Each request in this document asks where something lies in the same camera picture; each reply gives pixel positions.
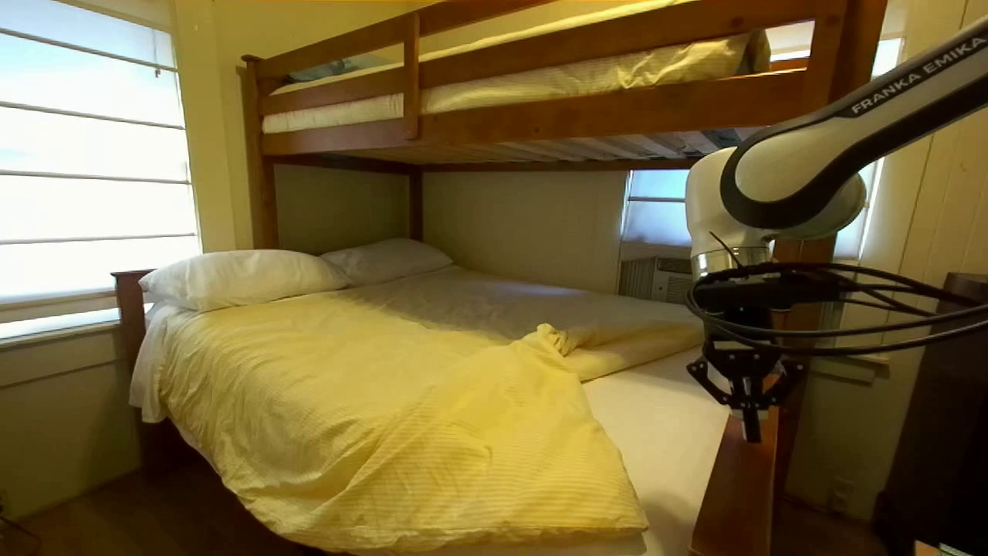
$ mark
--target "white pillow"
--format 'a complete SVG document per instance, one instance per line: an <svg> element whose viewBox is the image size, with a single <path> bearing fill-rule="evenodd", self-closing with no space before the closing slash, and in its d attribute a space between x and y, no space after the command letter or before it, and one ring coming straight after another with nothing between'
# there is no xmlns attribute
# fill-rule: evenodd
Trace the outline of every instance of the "white pillow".
<svg viewBox="0 0 988 556"><path fill-rule="evenodd" d="M220 249L181 259L141 279L153 304L192 313L346 288L326 259L298 249Z"/></svg>
<svg viewBox="0 0 988 556"><path fill-rule="evenodd" d="M415 273L429 273L451 264L454 259L429 244L411 237L388 237L378 244L329 249L320 253L333 268L341 268L349 283L391 282Z"/></svg>

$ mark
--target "bottom bunk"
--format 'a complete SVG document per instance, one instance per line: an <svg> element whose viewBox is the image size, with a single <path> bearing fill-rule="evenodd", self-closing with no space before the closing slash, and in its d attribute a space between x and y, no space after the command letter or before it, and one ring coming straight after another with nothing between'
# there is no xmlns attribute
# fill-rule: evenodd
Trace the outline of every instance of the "bottom bunk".
<svg viewBox="0 0 988 556"><path fill-rule="evenodd" d="M118 275L133 400L329 554L769 554L763 446L668 304L477 275L417 241Z"/></svg>

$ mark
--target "robotic arm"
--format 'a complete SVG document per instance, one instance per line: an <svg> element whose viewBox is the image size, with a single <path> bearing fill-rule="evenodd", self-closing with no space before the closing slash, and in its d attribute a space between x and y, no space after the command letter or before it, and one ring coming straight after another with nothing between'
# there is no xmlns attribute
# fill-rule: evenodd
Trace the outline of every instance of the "robotic arm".
<svg viewBox="0 0 988 556"><path fill-rule="evenodd" d="M983 314L978 323L920 342L806 346L806 340L842 335L842 331L785 334L773 326L777 308L841 304L862 290L894 308L908 308L874 283L855 283L860 275L890 282L885 290L946 294L872 268L769 261L775 237L834 237L860 215L864 203L862 168L983 104L988 104L988 19L823 112L769 126L691 168L687 189L699 279L691 308L706 323L706 342L704 358L689 371L715 397L744 411L749 438L760 435L758 411L782 400L806 371L801 355L905 349L988 323L988 308L978 307L961 314ZM729 381L729 388L711 381L706 360Z"/></svg>

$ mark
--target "top bunk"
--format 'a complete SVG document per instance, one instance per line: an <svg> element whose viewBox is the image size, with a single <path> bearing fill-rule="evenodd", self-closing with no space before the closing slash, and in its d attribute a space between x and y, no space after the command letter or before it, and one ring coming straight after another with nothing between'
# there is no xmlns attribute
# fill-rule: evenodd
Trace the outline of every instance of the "top bunk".
<svg viewBox="0 0 988 556"><path fill-rule="evenodd" d="M885 0L629 0L499 37L549 0L444 0L271 59L243 54L254 163L391 171L689 168L860 85ZM766 32L810 29L769 62ZM470 42L429 49L461 32ZM380 64L344 70L386 51Z"/></svg>

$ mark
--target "wooden bunk bed frame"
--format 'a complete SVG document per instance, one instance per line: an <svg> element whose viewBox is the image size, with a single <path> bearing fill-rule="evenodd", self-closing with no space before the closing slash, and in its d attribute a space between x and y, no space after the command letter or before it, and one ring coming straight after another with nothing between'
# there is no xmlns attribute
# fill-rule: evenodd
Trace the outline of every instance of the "wooden bunk bed frame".
<svg viewBox="0 0 988 556"><path fill-rule="evenodd" d="M566 142L610 137L658 137L691 130L766 126L849 91L872 78L872 62L885 0L696 0L658 11L604 21L510 47L478 49L454 59L421 62L421 41L439 32L527 8L548 0L447 0L344 37L332 37L271 59L243 59L243 130L254 198L254 244L277 244L274 163L326 163L349 171L406 172L411 202L411 234L423 234L423 172L436 171L604 171L604 168L687 168L696 155L668 151L613 161L536 161L505 163L465 158L465 149L499 149L499 142ZM656 89L606 91L562 102L470 109L423 113L423 89L492 73L566 64L592 54L615 54L653 47L715 41L760 29L814 21L813 51L802 62L773 64L760 73L669 82ZM287 73L341 62L346 54L402 47L396 70L355 78L290 96L271 96ZM384 91L406 96L406 118L349 124L337 130L263 132L263 118L294 109L352 102ZM824 259L831 244L782 244L782 259ZM133 363L144 314L141 273L118 275L125 321L125 355ZM785 483L796 403L769 411L763 441L749 446L742 423L729 419L716 468L706 485L696 554L702 556L766 556L773 547L773 506ZM167 465L160 427L141 427L144 465Z"/></svg>

